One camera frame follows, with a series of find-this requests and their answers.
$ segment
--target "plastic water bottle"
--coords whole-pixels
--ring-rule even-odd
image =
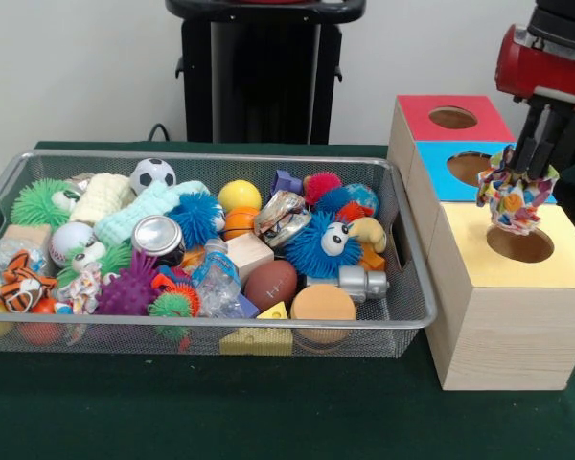
[[[204,245],[202,265],[192,274],[200,298],[200,316],[209,318],[245,318],[239,293],[241,280],[237,268],[226,256],[227,244],[209,240]]]

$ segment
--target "wire mesh basket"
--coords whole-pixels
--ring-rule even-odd
[[[0,328],[8,330],[0,337],[0,351],[399,357],[417,331],[434,320],[436,304],[403,183],[398,170],[378,159],[34,150],[13,159],[0,176],[0,237],[19,191],[35,180],[82,172],[129,175],[150,156],[170,162],[179,181],[201,180],[214,194],[238,178],[268,196],[278,169],[295,177],[332,171],[344,183],[371,186],[390,242],[383,254],[391,283],[386,297],[358,306],[355,321],[0,313]],[[340,340],[317,347],[311,345],[317,335]]]

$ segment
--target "metal can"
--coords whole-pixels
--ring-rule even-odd
[[[147,216],[141,219],[132,231],[132,246],[156,257],[155,266],[176,266],[185,253],[181,227],[166,216]]]

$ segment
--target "soccer ball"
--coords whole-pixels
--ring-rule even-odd
[[[130,175],[130,187],[137,195],[140,195],[154,180],[161,180],[171,187],[176,183],[176,175],[166,161],[147,158],[140,161]]]

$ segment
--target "blue fuzzy toy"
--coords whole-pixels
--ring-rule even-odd
[[[325,213],[338,213],[340,209],[352,200],[346,187],[336,187],[319,198],[315,203],[315,211]]]
[[[218,225],[223,222],[221,205],[214,196],[204,193],[182,195],[168,217],[181,227],[187,250],[218,238],[218,231],[223,228],[223,224]]]
[[[310,223],[286,246],[286,259],[299,273],[313,278],[336,278],[341,265],[356,265],[362,255],[349,229],[334,213],[315,213]]]

